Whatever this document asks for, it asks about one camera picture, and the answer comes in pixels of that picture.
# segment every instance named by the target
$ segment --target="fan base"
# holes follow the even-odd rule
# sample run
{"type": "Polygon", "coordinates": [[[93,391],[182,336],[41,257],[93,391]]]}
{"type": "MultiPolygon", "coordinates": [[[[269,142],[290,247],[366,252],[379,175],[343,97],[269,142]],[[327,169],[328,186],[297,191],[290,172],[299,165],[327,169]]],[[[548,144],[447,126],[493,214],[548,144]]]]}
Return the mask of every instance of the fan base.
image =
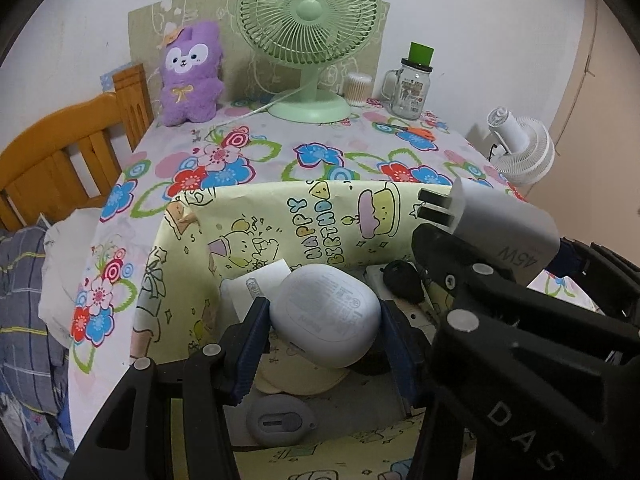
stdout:
{"type": "MultiPolygon", "coordinates": [[[[286,95],[282,92],[273,97],[274,100],[286,95]]],[[[286,121],[295,123],[335,123],[351,115],[351,107],[344,98],[328,90],[318,90],[313,101],[303,101],[299,94],[293,94],[269,108],[269,113],[286,121]]]]}

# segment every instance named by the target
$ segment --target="yellow bow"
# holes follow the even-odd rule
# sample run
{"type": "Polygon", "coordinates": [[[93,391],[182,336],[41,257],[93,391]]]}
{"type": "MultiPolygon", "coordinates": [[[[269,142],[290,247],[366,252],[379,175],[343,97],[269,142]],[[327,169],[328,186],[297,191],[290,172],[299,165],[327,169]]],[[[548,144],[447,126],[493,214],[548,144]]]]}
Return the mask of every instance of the yellow bow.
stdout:
{"type": "Polygon", "coordinates": [[[179,88],[172,88],[171,89],[171,93],[173,95],[177,95],[178,96],[178,98],[175,101],[176,104],[178,104],[183,99],[186,99],[187,98],[186,94],[188,92],[193,92],[193,85],[181,86],[179,88]]]}

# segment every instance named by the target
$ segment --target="power adapter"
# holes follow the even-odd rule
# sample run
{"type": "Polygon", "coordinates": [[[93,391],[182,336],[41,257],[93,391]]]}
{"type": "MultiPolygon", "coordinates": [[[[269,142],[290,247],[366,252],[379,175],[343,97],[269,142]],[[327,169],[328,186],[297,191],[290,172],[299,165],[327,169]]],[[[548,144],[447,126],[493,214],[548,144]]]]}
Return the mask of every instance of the power adapter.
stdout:
{"type": "Polygon", "coordinates": [[[556,256],[560,235],[551,215],[501,189],[457,178],[448,195],[427,189],[418,216],[478,248],[487,262],[529,285],[556,256]]]}

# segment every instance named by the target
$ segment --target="blue gripper pad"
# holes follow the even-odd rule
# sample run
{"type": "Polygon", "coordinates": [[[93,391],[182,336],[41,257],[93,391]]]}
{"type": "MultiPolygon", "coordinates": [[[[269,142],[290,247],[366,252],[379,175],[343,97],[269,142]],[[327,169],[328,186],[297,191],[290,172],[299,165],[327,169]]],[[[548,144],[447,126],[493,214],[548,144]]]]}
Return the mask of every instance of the blue gripper pad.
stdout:
{"type": "Polygon", "coordinates": [[[269,300],[262,297],[255,298],[244,321],[233,327],[237,327],[233,341],[224,347],[225,375],[235,377],[230,397],[239,404],[251,390],[260,356],[269,338],[271,328],[269,300]]]}
{"type": "Polygon", "coordinates": [[[380,331],[386,358],[391,366],[400,395],[416,406],[421,388],[418,386],[425,366],[424,355],[413,340],[411,325],[393,301],[380,300],[380,331]]]}

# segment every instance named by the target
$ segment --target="jar handle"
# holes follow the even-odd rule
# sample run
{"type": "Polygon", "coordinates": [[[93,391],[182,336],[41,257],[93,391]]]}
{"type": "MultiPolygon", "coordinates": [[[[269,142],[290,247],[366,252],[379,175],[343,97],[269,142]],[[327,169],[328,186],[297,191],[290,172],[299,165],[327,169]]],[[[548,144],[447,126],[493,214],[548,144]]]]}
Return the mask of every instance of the jar handle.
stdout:
{"type": "Polygon", "coordinates": [[[396,87],[396,85],[398,84],[398,72],[399,69],[396,70],[387,70],[384,79],[382,80],[382,87],[380,88],[380,94],[382,95],[383,98],[387,99],[388,101],[391,101],[391,99],[393,98],[392,96],[388,96],[385,94],[385,85],[387,82],[387,79],[389,77],[389,74],[394,73],[394,75],[396,76],[396,81],[394,82],[394,88],[396,87]]]}

